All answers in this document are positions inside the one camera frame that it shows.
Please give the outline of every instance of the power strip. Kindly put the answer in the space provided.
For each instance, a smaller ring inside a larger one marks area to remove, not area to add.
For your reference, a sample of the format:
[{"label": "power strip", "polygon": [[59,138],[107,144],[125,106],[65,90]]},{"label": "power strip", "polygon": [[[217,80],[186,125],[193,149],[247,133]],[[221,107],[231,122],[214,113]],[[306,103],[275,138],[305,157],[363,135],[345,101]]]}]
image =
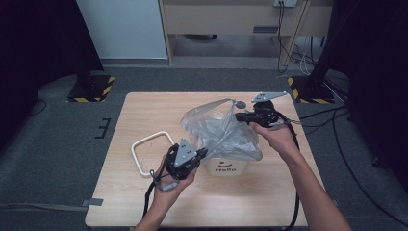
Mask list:
[{"label": "power strip", "polygon": [[281,7],[281,4],[283,4],[284,7],[286,8],[293,8],[296,6],[297,0],[275,0],[273,2],[274,7]]}]

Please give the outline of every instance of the person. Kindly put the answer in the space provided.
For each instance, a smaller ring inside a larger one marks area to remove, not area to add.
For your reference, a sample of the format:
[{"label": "person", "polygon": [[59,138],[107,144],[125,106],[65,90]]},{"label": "person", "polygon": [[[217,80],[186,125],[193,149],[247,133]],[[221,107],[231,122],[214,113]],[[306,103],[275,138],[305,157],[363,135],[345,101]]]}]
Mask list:
[{"label": "person", "polygon": [[[323,189],[315,174],[297,148],[291,130],[287,125],[264,128],[251,122],[249,126],[261,135],[286,163],[296,187],[310,230],[351,230],[343,214]],[[169,192],[155,189],[153,203],[146,216],[136,226],[135,231],[157,230],[167,211],[180,193],[193,182],[196,169],[186,180]]]}]

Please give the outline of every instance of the wall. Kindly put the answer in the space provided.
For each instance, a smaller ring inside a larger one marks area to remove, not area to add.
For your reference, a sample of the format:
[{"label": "wall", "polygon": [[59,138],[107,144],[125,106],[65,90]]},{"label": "wall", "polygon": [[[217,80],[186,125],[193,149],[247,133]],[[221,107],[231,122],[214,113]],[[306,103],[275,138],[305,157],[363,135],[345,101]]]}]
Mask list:
[{"label": "wall", "polygon": [[77,3],[100,59],[167,59],[158,1]]}]

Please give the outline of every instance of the clear plastic bag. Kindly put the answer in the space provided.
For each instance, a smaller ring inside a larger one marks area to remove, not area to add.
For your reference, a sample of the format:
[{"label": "clear plastic bag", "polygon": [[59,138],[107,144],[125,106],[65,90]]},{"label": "clear plastic bag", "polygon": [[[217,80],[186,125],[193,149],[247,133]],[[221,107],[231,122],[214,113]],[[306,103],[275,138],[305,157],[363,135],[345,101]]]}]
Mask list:
[{"label": "clear plastic bag", "polygon": [[258,135],[244,122],[235,118],[234,99],[221,99],[186,112],[182,127],[189,133],[191,145],[206,147],[207,157],[239,161],[260,161],[263,157]]}]

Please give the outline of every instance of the hazard tape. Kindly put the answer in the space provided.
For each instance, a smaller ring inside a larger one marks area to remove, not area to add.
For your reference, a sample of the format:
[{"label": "hazard tape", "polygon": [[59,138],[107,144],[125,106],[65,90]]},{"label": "hazard tape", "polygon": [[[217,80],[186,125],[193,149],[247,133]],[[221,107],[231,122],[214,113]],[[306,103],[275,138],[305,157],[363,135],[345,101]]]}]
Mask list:
[{"label": "hazard tape", "polygon": [[293,83],[293,78],[288,78],[288,83],[291,86],[294,102],[296,103],[317,103],[317,104],[334,104],[333,99],[304,99],[299,96],[299,91]]},{"label": "hazard tape", "polygon": [[88,98],[88,97],[80,97],[80,98],[68,98],[68,102],[78,102],[78,103],[88,103],[88,102],[102,102],[108,96],[109,91],[111,90],[111,86],[114,83],[115,77],[109,78],[108,83],[106,84],[102,95],[100,97]]}]

